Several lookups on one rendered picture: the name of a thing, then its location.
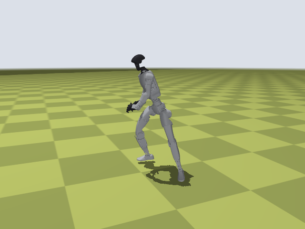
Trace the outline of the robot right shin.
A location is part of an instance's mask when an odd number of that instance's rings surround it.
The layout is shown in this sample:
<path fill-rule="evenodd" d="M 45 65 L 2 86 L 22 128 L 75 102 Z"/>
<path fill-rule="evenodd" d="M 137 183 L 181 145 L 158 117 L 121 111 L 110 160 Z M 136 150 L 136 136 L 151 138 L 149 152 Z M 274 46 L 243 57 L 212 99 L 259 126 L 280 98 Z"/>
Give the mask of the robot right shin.
<path fill-rule="evenodd" d="M 146 156 L 150 156 L 150 153 L 149 153 L 148 148 L 147 148 L 148 145 L 147 145 L 145 137 L 142 138 L 142 139 L 136 138 L 136 140 L 137 140 L 138 144 L 140 145 L 141 149 L 143 149 Z"/>

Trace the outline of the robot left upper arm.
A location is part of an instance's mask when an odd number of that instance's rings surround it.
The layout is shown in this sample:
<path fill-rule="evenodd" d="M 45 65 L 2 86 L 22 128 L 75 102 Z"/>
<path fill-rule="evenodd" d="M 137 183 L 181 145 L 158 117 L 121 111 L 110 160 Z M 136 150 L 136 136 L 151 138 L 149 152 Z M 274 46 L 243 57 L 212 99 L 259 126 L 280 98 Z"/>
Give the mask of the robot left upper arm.
<path fill-rule="evenodd" d="M 146 90 L 146 92 L 145 93 L 148 94 L 147 99 L 149 99 L 150 95 L 151 95 L 152 82 L 153 82 L 153 74 L 146 73 L 146 75 L 145 75 L 145 90 Z"/>

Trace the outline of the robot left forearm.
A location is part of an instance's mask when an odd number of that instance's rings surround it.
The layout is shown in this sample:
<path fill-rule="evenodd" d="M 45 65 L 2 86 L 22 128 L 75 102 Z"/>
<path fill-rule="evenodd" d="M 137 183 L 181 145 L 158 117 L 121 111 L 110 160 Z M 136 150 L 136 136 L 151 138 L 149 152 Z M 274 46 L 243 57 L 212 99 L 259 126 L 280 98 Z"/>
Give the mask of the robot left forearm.
<path fill-rule="evenodd" d="M 143 95 L 140 98 L 139 102 L 137 104 L 133 104 L 132 105 L 132 109 L 135 109 L 135 110 L 139 111 L 141 109 L 141 107 L 146 103 L 147 98 L 148 98 L 148 94 L 147 93 L 143 93 Z"/>

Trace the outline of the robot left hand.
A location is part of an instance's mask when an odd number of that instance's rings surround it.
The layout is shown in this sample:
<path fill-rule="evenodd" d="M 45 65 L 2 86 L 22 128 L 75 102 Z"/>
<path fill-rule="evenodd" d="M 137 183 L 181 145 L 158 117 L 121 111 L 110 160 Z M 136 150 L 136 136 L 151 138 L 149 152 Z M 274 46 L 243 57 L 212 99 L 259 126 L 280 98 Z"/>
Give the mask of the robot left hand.
<path fill-rule="evenodd" d="M 130 103 L 130 105 L 128 105 L 126 112 L 128 112 L 128 111 L 130 111 L 130 110 L 135 110 L 135 109 L 132 109 L 132 103 Z M 129 112 L 128 112 L 128 113 L 129 113 Z"/>

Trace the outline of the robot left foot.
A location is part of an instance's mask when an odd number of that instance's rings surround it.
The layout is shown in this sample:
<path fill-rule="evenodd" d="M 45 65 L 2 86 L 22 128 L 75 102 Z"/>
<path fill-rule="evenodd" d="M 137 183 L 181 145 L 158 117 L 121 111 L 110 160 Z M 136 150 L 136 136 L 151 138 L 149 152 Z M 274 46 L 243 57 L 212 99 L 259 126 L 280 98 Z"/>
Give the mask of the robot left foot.
<path fill-rule="evenodd" d="M 178 181 L 183 182 L 185 180 L 184 171 L 180 169 L 180 172 L 178 172 Z"/>

